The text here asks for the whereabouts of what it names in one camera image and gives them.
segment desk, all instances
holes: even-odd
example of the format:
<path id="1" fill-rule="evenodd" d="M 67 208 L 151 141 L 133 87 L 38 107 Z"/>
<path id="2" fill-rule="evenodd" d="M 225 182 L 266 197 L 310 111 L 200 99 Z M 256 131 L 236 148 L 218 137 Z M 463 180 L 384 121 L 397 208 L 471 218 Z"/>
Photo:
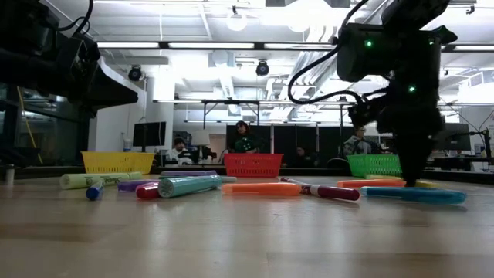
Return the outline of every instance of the desk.
<path id="1" fill-rule="evenodd" d="M 321 185 L 348 179 L 294 178 Z M 252 181 L 275 179 L 240 180 Z M 0 187 L 2 277 L 494 273 L 492 188 L 441 183 L 469 198 L 464 206 L 440 206 L 382 198 L 227 198 L 218 190 L 139 202 L 115 187 L 106 188 L 102 200 L 88 202 L 84 190 L 60 191 L 57 184 L 58 178 L 39 178 Z"/>
<path id="2" fill-rule="evenodd" d="M 490 162 L 488 158 L 434 158 L 434 161 L 428 162 L 429 167 L 440 167 L 441 170 L 462 169 L 464 171 L 472 170 L 472 162 Z"/>

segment blue marker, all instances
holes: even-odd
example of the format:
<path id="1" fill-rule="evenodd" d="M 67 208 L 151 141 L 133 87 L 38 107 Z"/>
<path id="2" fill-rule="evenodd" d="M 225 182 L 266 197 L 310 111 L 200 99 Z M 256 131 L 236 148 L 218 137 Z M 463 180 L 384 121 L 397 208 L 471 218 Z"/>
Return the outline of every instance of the blue marker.
<path id="1" fill-rule="evenodd" d="M 91 185 L 91 187 L 86 190 L 86 197 L 90 201 L 94 201 L 103 194 L 104 189 L 105 189 L 105 183 L 103 181 L 98 181 L 97 183 Z"/>
<path id="2" fill-rule="evenodd" d="M 389 188 L 366 186 L 360 189 L 366 196 L 400 198 L 405 201 L 436 205 L 457 205 L 466 199 L 466 193 L 433 188 Z"/>

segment wall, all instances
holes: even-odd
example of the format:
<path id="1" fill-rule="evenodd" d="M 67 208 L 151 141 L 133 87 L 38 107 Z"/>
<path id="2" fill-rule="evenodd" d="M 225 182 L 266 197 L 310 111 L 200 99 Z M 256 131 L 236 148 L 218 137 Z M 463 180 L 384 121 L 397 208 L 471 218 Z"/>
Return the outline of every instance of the wall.
<path id="1" fill-rule="evenodd" d="M 106 75 L 137 92 L 139 99 L 136 103 L 99 110 L 96 118 L 90 120 L 88 150 L 122 151 L 123 137 L 133 139 L 135 124 L 154 121 L 167 122 L 165 145 L 156 148 L 171 148 L 171 139 L 168 138 L 172 137 L 173 131 L 173 104 L 153 103 L 154 78 L 148 78 L 146 92 L 112 69 L 107 69 L 104 65 L 102 69 Z M 146 151 L 154 149 L 155 147 L 147 147 Z M 140 148 L 135 147 L 133 151 L 140 151 Z"/>

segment purple marker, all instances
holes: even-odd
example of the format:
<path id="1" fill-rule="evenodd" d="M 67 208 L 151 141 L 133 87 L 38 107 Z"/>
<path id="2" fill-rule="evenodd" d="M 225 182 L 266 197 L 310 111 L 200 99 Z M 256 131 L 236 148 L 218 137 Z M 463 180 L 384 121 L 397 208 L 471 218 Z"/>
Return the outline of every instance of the purple marker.
<path id="1" fill-rule="evenodd" d="M 150 182 L 159 182 L 160 180 L 137 180 L 137 181 L 121 181 L 118 183 L 118 191 L 122 192 L 135 192 L 136 187 L 139 185 L 145 185 Z"/>
<path id="2" fill-rule="evenodd" d="M 199 177 L 217 175 L 216 171 L 162 171 L 162 177 Z"/>

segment plastic basket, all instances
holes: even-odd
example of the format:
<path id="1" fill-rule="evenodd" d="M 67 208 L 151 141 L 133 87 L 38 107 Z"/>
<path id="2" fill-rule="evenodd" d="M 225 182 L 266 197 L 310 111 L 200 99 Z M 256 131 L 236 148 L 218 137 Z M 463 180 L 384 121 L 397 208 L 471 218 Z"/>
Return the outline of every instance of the plastic basket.
<path id="1" fill-rule="evenodd" d="M 401 176 L 400 160 L 393 154 L 355 154 L 349 155 L 348 162 L 354 177 L 366 175 Z"/>
<path id="2" fill-rule="evenodd" d="M 232 177 L 274 178 L 283 154 L 225 154 L 226 174 Z"/>
<path id="3" fill-rule="evenodd" d="M 81 151 L 88 174 L 139 171 L 149 174 L 154 154 L 134 152 Z"/>

